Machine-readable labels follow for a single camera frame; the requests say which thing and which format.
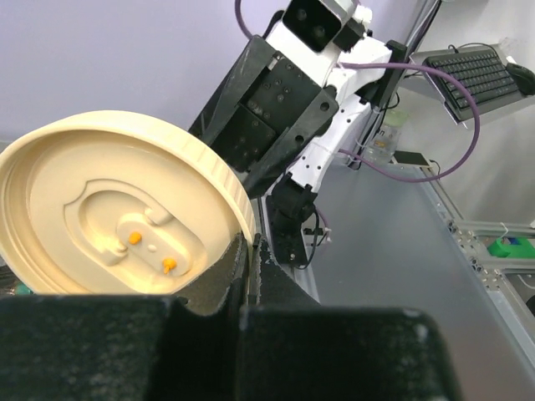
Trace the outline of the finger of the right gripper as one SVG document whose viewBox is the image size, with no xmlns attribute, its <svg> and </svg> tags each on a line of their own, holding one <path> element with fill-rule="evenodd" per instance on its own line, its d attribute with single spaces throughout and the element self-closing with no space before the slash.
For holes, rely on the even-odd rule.
<svg viewBox="0 0 535 401">
<path fill-rule="evenodd" d="M 297 133 L 296 125 L 287 127 L 281 134 L 265 124 L 245 124 L 240 134 L 240 171 L 246 173 L 242 185 L 249 196 L 261 196 L 268 187 L 270 175 L 281 163 L 296 152 L 292 135 Z"/>
<path fill-rule="evenodd" d="M 234 115 L 243 96 L 272 61 L 274 53 L 275 49 L 265 39 L 254 35 L 197 115 L 189 132 L 212 145 Z"/>
</svg>

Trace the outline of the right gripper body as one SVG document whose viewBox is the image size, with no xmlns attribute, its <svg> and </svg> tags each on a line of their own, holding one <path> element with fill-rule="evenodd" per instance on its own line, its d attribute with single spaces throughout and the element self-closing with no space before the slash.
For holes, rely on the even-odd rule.
<svg viewBox="0 0 535 401">
<path fill-rule="evenodd" d="M 245 124 L 265 124 L 277 134 L 296 125 L 292 135 L 296 152 L 275 170 L 267 182 L 267 189 L 288 168 L 304 146 L 323 129 L 338 110 L 335 90 L 314 82 L 289 58 L 277 53 L 240 104 Z"/>
</svg>

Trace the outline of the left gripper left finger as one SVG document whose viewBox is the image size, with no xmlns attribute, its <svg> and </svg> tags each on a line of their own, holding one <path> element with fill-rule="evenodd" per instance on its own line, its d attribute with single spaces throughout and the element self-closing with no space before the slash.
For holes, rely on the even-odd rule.
<svg viewBox="0 0 535 401">
<path fill-rule="evenodd" d="M 230 400 L 248 244 L 172 295 L 1 299 L 4 400 Z"/>
</svg>

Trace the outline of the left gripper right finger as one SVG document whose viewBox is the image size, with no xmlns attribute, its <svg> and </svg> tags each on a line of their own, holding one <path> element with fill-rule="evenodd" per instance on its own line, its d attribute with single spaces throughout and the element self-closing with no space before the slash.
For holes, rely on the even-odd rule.
<svg viewBox="0 0 535 401">
<path fill-rule="evenodd" d="M 446 342 L 407 307 L 323 307 L 257 236 L 253 298 L 241 311 L 241 400 L 460 400 Z"/>
</svg>

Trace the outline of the cream round lid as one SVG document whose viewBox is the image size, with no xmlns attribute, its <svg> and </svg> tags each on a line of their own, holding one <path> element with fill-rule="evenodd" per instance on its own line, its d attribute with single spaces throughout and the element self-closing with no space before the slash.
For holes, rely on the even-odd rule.
<svg viewBox="0 0 535 401">
<path fill-rule="evenodd" d="M 227 163 L 155 117 L 76 114 L 1 153 L 1 255 L 39 294 L 172 294 L 255 233 Z"/>
</svg>

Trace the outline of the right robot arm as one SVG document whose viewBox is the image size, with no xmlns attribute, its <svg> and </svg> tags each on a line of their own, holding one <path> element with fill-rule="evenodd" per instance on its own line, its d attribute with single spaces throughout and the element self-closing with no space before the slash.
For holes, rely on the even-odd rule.
<svg viewBox="0 0 535 401">
<path fill-rule="evenodd" d="M 278 262 L 309 265 L 314 245 L 303 223 L 326 170 L 369 110 L 386 104 L 389 62 L 405 58 L 405 45 L 355 36 L 351 48 L 329 43 L 313 51 L 277 26 L 253 36 L 191 125 L 237 173 L 250 198 L 263 198 L 264 225 Z"/>
</svg>

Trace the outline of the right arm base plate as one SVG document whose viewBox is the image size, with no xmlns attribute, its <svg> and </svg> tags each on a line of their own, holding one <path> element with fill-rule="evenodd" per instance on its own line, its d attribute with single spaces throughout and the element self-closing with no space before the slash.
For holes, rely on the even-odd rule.
<svg viewBox="0 0 535 401">
<path fill-rule="evenodd" d="M 319 247 L 330 241 L 332 230 L 322 213 L 313 206 L 308 217 L 286 216 L 272 196 L 265 199 L 267 227 L 275 258 L 281 265 L 307 269 Z"/>
</svg>

